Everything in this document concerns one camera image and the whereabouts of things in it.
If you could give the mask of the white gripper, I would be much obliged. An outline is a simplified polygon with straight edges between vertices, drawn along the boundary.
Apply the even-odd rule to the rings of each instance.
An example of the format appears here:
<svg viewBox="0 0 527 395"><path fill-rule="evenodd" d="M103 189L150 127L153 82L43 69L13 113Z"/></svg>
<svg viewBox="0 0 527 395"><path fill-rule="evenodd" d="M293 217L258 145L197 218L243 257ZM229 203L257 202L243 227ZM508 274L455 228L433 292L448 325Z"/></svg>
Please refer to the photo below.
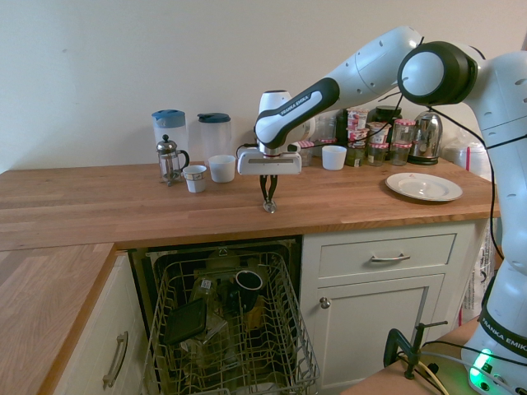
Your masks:
<svg viewBox="0 0 527 395"><path fill-rule="evenodd" d="M269 149L262 144L244 144L236 151L237 170L241 175L259 175L259 184L265 202L271 202L277 187L277 175L299 174L301 156L297 151L282 148ZM267 188L270 179L269 194Z"/></svg>

